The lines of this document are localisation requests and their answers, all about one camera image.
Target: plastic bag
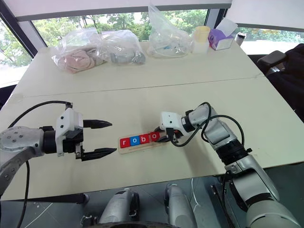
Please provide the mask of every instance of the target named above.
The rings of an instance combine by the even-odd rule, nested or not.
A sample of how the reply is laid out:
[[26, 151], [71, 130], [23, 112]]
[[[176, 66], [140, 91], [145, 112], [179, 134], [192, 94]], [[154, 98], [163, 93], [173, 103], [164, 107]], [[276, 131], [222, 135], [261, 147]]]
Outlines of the plastic bag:
[[137, 36], [119, 30], [102, 36], [101, 58], [116, 64], [143, 64], [146, 60]]
[[72, 31], [55, 47], [52, 59], [60, 69], [74, 74], [105, 62], [100, 55], [101, 44], [95, 28]]
[[148, 55], [156, 58], [187, 55], [192, 41], [188, 33], [175, 27], [154, 5], [148, 6], [148, 12], [152, 26]]

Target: tissue box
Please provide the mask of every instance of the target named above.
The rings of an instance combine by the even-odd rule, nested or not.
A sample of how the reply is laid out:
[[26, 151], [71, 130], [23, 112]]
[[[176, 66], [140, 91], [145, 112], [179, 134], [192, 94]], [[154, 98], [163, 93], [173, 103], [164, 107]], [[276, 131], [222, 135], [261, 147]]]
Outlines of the tissue box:
[[226, 37], [221, 30], [211, 29], [208, 36], [209, 44], [214, 50], [222, 50], [229, 48], [233, 41], [233, 36]]

